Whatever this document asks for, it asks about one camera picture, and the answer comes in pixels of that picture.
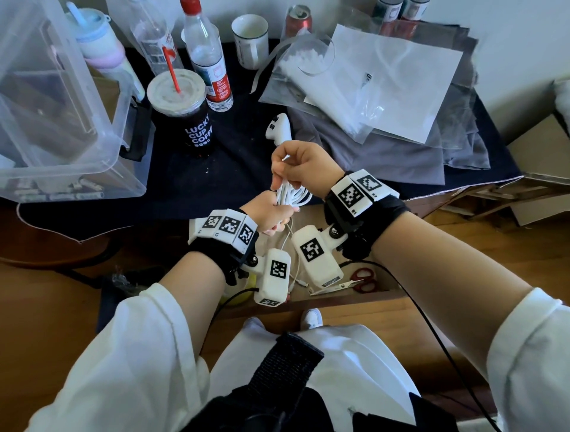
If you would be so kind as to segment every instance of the hand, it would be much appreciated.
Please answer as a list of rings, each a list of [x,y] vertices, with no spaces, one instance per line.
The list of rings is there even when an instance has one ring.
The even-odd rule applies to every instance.
[[[278,206],[277,195],[271,190],[261,192],[240,208],[257,223],[257,230],[267,235],[283,231],[293,212],[299,211],[298,207]]]
[[[271,155],[273,181],[277,190],[288,180],[295,189],[304,186],[313,195],[324,199],[344,171],[318,144],[304,141],[285,141]]]

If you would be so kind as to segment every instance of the red bottle cap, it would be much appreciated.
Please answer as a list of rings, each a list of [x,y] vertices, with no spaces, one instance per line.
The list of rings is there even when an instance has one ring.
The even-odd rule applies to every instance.
[[[202,11],[200,0],[180,0],[180,5],[186,15],[198,15]]]

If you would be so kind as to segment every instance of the black wrist strap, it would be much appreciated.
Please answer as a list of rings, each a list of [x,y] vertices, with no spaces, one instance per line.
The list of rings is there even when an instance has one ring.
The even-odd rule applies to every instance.
[[[327,223],[335,224],[348,239],[342,245],[343,256],[364,259],[372,245],[401,214],[410,211],[404,202],[392,195],[372,203],[362,214],[353,217],[337,196],[330,192],[325,199],[324,215]]]
[[[213,238],[201,237],[192,241],[189,246],[189,251],[200,252],[209,257],[222,270],[226,277],[226,283],[230,286],[235,286],[237,284],[235,272],[241,265],[245,264],[251,256],[255,255],[255,242],[258,237],[259,233],[256,231],[244,254],[240,254],[230,244],[220,242]]]

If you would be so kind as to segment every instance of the white shirt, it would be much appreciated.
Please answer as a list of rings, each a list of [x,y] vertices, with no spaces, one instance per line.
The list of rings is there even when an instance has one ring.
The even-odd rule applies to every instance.
[[[510,432],[568,430],[569,331],[570,308],[540,288],[499,329],[487,370]],[[300,335],[325,353],[307,385],[322,396],[335,430],[352,431],[351,410],[415,424],[408,392],[418,391],[374,333],[353,325]],[[249,320],[209,374],[202,358],[194,361],[180,306],[154,284],[119,304],[28,430],[179,431],[209,399],[247,384],[274,342]]]

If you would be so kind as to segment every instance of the wrist strap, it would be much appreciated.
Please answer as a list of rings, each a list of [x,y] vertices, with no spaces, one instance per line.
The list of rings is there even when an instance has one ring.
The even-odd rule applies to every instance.
[[[235,272],[255,255],[257,224],[241,209],[214,210],[196,232],[189,250],[208,256],[222,270],[226,283],[237,284]]]
[[[364,259],[372,245],[402,213],[409,211],[399,194],[365,170],[347,172],[325,199],[325,219],[348,234],[343,256]]]

